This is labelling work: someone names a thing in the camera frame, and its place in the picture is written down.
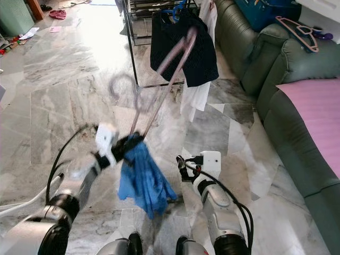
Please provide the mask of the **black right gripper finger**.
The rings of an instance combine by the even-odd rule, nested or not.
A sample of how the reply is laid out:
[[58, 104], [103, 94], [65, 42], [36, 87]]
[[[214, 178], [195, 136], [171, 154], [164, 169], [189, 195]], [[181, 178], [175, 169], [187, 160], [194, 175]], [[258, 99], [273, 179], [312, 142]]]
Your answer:
[[181, 155], [178, 155], [176, 160], [177, 160], [177, 163], [178, 163], [178, 168], [180, 170], [182, 182], [189, 182], [190, 177], [189, 177], [189, 173], [187, 171], [187, 166], [185, 165], [185, 159]]

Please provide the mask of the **pink cloth mat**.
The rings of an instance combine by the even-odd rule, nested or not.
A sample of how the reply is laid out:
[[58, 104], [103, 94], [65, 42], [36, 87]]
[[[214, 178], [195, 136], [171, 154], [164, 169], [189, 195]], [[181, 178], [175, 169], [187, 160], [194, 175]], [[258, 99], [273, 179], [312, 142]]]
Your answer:
[[340, 179], [340, 78], [301, 80], [277, 87], [291, 100], [321, 157]]

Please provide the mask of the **blue cushion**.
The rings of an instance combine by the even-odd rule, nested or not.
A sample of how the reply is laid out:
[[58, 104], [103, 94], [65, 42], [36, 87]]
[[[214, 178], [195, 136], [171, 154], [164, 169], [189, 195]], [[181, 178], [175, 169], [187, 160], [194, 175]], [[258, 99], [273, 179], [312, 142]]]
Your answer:
[[256, 32], [276, 23], [278, 15], [298, 20], [302, 7], [296, 0], [235, 0], [235, 3]]

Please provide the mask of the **blue plastic hanger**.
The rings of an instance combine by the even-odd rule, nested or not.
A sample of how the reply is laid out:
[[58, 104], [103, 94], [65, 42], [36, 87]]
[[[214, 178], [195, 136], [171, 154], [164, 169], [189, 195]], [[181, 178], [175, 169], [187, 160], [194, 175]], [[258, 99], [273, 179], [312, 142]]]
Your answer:
[[180, 0], [173, 7], [161, 10], [161, 17], [165, 24], [175, 24], [180, 20], [180, 17], [189, 14], [195, 14], [195, 11], [190, 7], [190, 0]]

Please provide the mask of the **white paper sheet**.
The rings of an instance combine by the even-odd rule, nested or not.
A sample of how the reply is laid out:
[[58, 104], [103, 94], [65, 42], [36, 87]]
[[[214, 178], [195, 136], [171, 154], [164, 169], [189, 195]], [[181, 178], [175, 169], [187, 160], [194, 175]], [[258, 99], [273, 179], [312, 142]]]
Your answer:
[[37, 31], [39, 31], [40, 27], [32, 27], [25, 34], [19, 37], [19, 40], [27, 40], [33, 37]]

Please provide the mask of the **pink plastic hanger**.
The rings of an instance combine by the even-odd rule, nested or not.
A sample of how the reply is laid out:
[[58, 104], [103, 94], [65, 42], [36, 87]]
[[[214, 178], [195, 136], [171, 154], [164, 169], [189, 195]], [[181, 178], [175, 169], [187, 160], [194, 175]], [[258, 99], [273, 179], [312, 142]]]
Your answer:
[[314, 32], [321, 32], [318, 29], [309, 27], [298, 22], [277, 15], [277, 22], [286, 28], [305, 48], [309, 53], [318, 53], [320, 51]]
[[117, 80], [124, 80], [124, 81], [131, 81], [131, 86], [133, 88], [133, 104], [134, 104], [134, 111], [135, 116], [133, 118], [133, 124], [131, 125], [130, 134], [133, 134], [138, 123], [139, 114], [141, 113], [148, 113], [151, 112], [150, 116], [148, 117], [148, 122], [146, 124], [146, 128], [143, 130], [141, 136], [145, 137], [148, 132], [150, 131], [151, 124], [155, 121], [160, 108], [165, 101], [165, 98], [168, 95], [168, 90], [173, 86], [175, 80], [179, 78], [180, 72], [182, 71], [185, 61], [189, 58], [189, 55], [194, 47], [196, 37], [198, 34], [197, 27], [190, 27], [188, 29], [187, 34], [180, 39], [175, 46], [170, 50], [170, 52], [163, 58], [158, 70], [156, 72], [158, 74], [162, 74], [168, 66], [174, 61], [175, 59], [178, 60], [178, 64], [173, 70], [173, 75], [168, 84], [162, 86], [161, 84], [153, 85], [151, 88], [156, 88], [156, 94], [153, 100], [151, 101], [150, 105], [143, 109], [139, 107], [139, 98], [141, 94], [142, 87], [139, 87], [136, 84], [136, 79], [129, 76], [129, 75], [120, 75], [116, 76], [115, 79]]

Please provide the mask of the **brown wooden post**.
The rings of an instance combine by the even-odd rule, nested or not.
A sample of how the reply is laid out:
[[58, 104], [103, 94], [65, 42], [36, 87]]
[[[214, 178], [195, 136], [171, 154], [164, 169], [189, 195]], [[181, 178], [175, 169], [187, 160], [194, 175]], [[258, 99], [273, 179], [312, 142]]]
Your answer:
[[32, 17], [36, 22], [44, 19], [44, 13], [41, 10], [38, 0], [24, 0], [31, 10]]

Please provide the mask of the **blue cloth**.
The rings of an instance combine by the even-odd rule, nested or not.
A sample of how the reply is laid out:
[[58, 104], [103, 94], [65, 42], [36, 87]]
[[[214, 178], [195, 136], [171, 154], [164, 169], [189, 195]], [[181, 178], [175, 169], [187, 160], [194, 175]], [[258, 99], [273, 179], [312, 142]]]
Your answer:
[[119, 199], [131, 198], [136, 206], [154, 219], [175, 201], [177, 194], [153, 160], [145, 143], [141, 142], [124, 154], [121, 168]]

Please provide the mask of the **white pillow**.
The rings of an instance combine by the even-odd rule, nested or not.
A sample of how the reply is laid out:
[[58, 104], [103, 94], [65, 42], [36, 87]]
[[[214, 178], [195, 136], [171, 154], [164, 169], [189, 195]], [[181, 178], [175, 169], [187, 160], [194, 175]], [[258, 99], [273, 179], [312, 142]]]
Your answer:
[[328, 19], [340, 22], [340, 0], [296, 0], [296, 2]]

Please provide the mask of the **navy blue garment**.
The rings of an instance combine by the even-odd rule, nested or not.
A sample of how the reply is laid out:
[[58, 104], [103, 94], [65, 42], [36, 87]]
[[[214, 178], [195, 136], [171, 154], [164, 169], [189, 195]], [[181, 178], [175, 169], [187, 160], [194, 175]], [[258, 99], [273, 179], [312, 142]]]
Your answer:
[[187, 9], [180, 11], [177, 17], [178, 21], [173, 23], [168, 14], [161, 11], [153, 14], [151, 18], [151, 68], [158, 70], [165, 56], [187, 34], [189, 28], [197, 27], [194, 47], [183, 67], [187, 86], [199, 87], [218, 79], [218, 61], [207, 25]]

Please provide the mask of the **black metal drying rack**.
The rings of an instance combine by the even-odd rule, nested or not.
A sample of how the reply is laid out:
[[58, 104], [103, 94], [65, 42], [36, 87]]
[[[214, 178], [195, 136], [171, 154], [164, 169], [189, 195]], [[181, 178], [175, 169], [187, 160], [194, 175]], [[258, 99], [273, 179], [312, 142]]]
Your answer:
[[[124, 34], [133, 68], [136, 84], [142, 88], [153, 85], [166, 85], [162, 76], [150, 67], [150, 45], [152, 36], [152, 17], [162, 9], [173, 7], [180, 0], [122, 0]], [[198, 14], [199, 5], [190, 0], [190, 7]]]

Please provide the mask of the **green plastic laundry bin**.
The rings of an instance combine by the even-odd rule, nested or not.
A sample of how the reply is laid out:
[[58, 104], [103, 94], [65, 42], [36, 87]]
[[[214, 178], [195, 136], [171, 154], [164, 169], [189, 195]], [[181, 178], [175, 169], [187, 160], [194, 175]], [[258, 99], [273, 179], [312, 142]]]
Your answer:
[[0, 19], [7, 37], [23, 35], [36, 23], [24, 0], [0, 0]]

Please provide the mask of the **dark left robot foot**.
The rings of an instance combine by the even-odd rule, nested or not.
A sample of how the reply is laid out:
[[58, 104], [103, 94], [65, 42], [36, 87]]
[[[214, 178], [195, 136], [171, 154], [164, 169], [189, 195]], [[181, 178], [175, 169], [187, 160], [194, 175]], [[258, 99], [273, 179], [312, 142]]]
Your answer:
[[111, 241], [100, 248], [96, 255], [143, 255], [141, 236], [133, 232], [128, 238]]

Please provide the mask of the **dark green leather sofa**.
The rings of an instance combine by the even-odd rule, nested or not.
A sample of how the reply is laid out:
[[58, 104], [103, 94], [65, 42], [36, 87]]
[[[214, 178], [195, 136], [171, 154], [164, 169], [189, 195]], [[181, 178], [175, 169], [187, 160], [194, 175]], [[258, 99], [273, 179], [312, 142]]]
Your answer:
[[279, 22], [253, 29], [241, 11], [241, 0], [215, 0], [216, 37], [228, 65], [246, 94], [257, 99], [257, 112], [286, 173], [320, 230], [324, 247], [340, 255], [340, 178], [336, 177], [282, 83], [340, 78], [340, 45], [319, 43], [308, 53]]

